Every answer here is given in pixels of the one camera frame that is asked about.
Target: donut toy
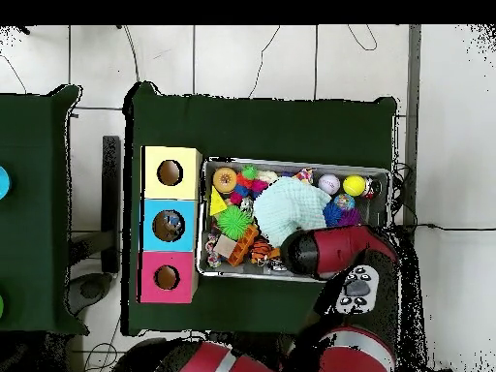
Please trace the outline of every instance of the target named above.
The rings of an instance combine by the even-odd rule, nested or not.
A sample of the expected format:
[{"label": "donut toy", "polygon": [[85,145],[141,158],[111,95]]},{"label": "donut toy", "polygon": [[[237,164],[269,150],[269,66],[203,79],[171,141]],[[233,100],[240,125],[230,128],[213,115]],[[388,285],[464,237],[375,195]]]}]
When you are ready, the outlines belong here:
[{"label": "donut toy", "polygon": [[229,194],[236,186],[236,172],[233,169],[222,167],[213,174],[213,186],[219,193]]}]

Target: dark green mat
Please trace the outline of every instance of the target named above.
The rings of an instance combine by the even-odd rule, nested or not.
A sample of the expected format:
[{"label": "dark green mat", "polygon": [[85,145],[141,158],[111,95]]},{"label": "dark green mat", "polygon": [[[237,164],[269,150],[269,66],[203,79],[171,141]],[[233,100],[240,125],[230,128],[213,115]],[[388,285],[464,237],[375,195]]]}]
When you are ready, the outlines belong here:
[{"label": "dark green mat", "polygon": [[300,329],[322,288],[320,284],[201,277],[193,303],[138,304],[136,267],[139,240],[140,146],[195,147],[203,155],[390,170],[393,98],[374,103],[342,100],[285,102],[229,100],[206,96],[160,96],[144,82],[128,94],[125,199],[132,196],[129,306],[123,300],[129,329],[210,329],[280,331]]},{"label": "dark green mat", "polygon": [[65,306],[68,263],[66,119],[79,87],[47,96],[0,95],[0,165],[12,190],[0,200],[0,330],[81,334]]}]

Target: gray bin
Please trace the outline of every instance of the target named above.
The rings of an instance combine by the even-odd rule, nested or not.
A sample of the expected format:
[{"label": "gray bin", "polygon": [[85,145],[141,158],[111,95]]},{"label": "gray bin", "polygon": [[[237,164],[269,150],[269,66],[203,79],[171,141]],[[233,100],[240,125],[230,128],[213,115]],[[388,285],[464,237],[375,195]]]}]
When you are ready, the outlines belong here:
[{"label": "gray bin", "polygon": [[[269,269],[266,265],[258,266],[249,262],[249,258],[245,257],[246,262],[238,266],[231,266],[224,262],[217,268],[212,268],[208,265],[206,259],[208,253],[204,248],[210,233],[211,218],[208,214],[210,209],[210,195],[212,188],[213,173],[221,167],[229,167],[236,172],[241,171],[243,166],[253,164],[258,170],[269,170],[280,173],[288,171],[297,173],[301,169],[312,168],[314,176],[314,184],[316,185],[319,178],[324,174],[334,174],[341,181],[348,175],[356,174],[361,176],[370,176],[381,182],[381,193],[372,200],[362,197],[355,197],[356,208],[361,214],[363,222],[374,227],[387,227],[391,224],[390,204],[392,200],[391,173],[384,169],[368,169],[360,167],[344,167],[344,166],[327,166],[322,164],[308,163],[286,163],[278,161],[265,160],[246,160],[232,159],[231,162],[219,161],[217,158],[208,158],[203,162],[201,168],[201,178],[205,182],[204,193],[200,198],[200,215],[199,215],[199,235],[197,244],[197,270],[202,275],[218,276],[235,278],[253,278],[267,280],[282,280],[282,281],[299,281],[299,282],[318,282],[313,278],[303,277],[293,274],[290,271],[276,271]],[[336,193],[333,198],[344,193],[343,188]]]}]

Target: black stand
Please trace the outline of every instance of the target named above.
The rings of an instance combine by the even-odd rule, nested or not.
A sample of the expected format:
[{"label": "black stand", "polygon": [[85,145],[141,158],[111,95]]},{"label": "black stand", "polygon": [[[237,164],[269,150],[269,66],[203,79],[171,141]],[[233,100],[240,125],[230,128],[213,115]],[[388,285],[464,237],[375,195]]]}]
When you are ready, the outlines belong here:
[{"label": "black stand", "polygon": [[104,136],[101,230],[69,240],[69,266],[77,264],[93,254],[101,253],[103,274],[82,275],[69,282],[69,305],[74,315],[82,308],[101,300],[109,291],[111,281],[109,274],[119,272],[120,171],[120,138]]}]

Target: yellow ball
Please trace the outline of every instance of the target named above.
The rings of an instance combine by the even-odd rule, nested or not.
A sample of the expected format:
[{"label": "yellow ball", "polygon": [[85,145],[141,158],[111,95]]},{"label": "yellow ball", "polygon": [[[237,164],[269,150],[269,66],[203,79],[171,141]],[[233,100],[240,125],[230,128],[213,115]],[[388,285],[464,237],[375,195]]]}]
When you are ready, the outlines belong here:
[{"label": "yellow ball", "polygon": [[365,178],[359,175],[350,175],[346,177],[343,188],[346,194],[358,197],[365,190]]}]

